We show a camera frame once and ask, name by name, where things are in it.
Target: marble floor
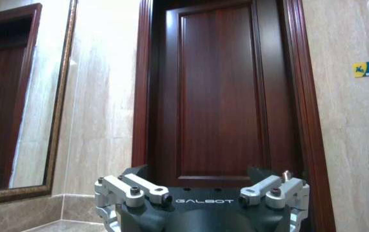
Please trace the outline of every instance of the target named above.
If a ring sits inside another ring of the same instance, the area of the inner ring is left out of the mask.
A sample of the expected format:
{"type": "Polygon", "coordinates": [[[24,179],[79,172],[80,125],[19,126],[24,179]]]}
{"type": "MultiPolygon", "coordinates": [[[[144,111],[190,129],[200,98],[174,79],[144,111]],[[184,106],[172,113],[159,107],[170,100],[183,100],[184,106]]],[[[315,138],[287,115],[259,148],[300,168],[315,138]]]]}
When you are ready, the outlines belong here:
{"type": "Polygon", "coordinates": [[[100,223],[59,220],[23,232],[105,232],[100,223]]]}

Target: metal bracket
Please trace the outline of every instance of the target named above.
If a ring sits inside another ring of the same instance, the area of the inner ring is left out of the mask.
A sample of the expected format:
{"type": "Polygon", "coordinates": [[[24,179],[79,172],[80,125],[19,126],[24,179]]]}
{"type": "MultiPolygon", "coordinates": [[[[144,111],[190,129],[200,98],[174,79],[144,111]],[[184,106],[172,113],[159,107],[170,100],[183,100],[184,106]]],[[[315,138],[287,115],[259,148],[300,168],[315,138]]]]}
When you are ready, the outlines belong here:
{"type": "Polygon", "coordinates": [[[266,192],[268,192],[272,188],[279,187],[280,184],[280,177],[271,175],[255,185],[240,189],[239,202],[244,207],[258,205],[266,192]]]}
{"type": "Polygon", "coordinates": [[[158,186],[154,183],[148,182],[146,179],[138,177],[135,174],[127,174],[120,176],[122,180],[132,185],[139,186],[144,191],[148,200],[154,204],[160,204],[162,206],[168,206],[172,202],[172,197],[168,194],[168,189],[164,186],[158,186]]]}

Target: marble wall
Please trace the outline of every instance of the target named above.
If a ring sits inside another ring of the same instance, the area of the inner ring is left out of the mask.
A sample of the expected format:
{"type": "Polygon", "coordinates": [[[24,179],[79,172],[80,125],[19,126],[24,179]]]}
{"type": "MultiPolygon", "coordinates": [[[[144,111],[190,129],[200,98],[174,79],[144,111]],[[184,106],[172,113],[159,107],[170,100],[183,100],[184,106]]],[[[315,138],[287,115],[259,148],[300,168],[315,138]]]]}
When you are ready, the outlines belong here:
{"type": "Polygon", "coordinates": [[[68,17],[69,0],[0,0],[0,11],[33,3],[41,3],[43,9],[9,181],[11,188],[43,183],[68,17]]]}
{"type": "Polygon", "coordinates": [[[369,231],[369,0],[303,0],[338,232],[369,231]]]}
{"type": "Polygon", "coordinates": [[[139,0],[79,0],[55,194],[130,167],[138,19],[139,0]]]}
{"type": "Polygon", "coordinates": [[[20,232],[60,220],[63,195],[0,204],[0,231],[20,232]]]}

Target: beige marble tile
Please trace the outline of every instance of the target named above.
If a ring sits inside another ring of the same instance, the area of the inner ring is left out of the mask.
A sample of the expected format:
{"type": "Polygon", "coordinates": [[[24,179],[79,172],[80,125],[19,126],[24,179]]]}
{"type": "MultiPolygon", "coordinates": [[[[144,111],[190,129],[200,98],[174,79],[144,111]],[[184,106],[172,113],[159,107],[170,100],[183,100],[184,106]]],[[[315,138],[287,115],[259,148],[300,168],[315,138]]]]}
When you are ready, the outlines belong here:
{"type": "Polygon", "coordinates": [[[95,212],[95,199],[92,195],[64,195],[63,215],[64,220],[103,223],[95,212]]]}
{"type": "Polygon", "coordinates": [[[93,195],[100,176],[119,175],[131,164],[131,138],[72,138],[65,193],[93,195]]]}
{"type": "Polygon", "coordinates": [[[60,220],[24,232],[105,232],[103,224],[60,220]]]}
{"type": "Polygon", "coordinates": [[[369,127],[323,132],[337,231],[369,231],[369,127]]]}
{"type": "Polygon", "coordinates": [[[43,185],[47,158],[43,154],[47,154],[48,141],[20,142],[17,146],[19,156],[9,188],[43,185]]]}
{"type": "Polygon", "coordinates": [[[68,138],[60,153],[68,164],[64,192],[92,195],[96,178],[119,174],[131,164],[135,53],[139,0],[80,0],[72,71],[67,85],[73,104],[64,111],[68,138]]]}
{"type": "Polygon", "coordinates": [[[338,232],[369,231],[369,0],[303,0],[338,232]]]}
{"type": "Polygon", "coordinates": [[[351,71],[369,61],[367,2],[303,1],[323,127],[369,125],[369,78],[351,71]]]}
{"type": "Polygon", "coordinates": [[[0,204],[0,231],[20,232],[60,219],[63,196],[0,204]]]}
{"type": "MultiPolygon", "coordinates": [[[[76,51],[72,53],[72,59],[76,58],[76,51]]],[[[55,160],[55,179],[53,179],[53,189],[52,194],[64,193],[65,184],[65,171],[67,171],[67,160],[68,160],[68,150],[69,150],[69,137],[72,131],[72,121],[73,121],[73,101],[75,101],[75,89],[76,89],[76,71],[77,65],[71,59],[68,67],[68,77],[67,77],[67,87],[64,94],[63,103],[63,114],[60,122],[60,135],[56,151],[55,160]]]]}

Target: mirror frame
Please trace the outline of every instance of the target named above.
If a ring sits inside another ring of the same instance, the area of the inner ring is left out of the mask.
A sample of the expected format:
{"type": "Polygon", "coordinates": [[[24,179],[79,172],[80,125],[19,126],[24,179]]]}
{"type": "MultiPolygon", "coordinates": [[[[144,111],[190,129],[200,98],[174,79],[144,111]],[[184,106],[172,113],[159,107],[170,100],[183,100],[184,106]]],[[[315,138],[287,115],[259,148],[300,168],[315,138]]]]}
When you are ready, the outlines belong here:
{"type": "MultiPolygon", "coordinates": [[[[43,185],[29,186],[23,188],[1,189],[0,190],[0,203],[9,202],[25,198],[39,197],[44,195],[51,195],[52,185],[53,185],[53,172],[55,172],[55,158],[57,151],[57,142],[59,142],[59,131],[60,131],[60,122],[61,122],[61,112],[63,112],[63,103],[64,103],[64,91],[67,83],[67,73],[68,73],[68,64],[72,48],[72,38],[73,38],[73,26],[75,26],[75,16],[76,16],[76,4],[77,0],[69,0],[68,8],[68,18],[67,18],[67,27],[64,34],[64,44],[63,44],[63,53],[60,59],[60,69],[55,93],[55,108],[53,108],[53,117],[51,123],[49,131],[49,141],[48,141],[48,150],[47,150],[47,159],[45,159],[45,169],[44,169],[44,179],[43,185]]],[[[37,33],[37,24],[40,18],[40,9],[41,4],[31,4],[7,11],[0,12],[0,17],[29,17],[32,18],[32,25],[29,34],[35,33],[35,36],[31,36],[28,41],[28,47],[31,49],[31,54],[33,53],[33,47],[36,44],[36,33],[37,33]]],[[[31,62],[28,62],[28,72],[31,71],[31,62]]]]}

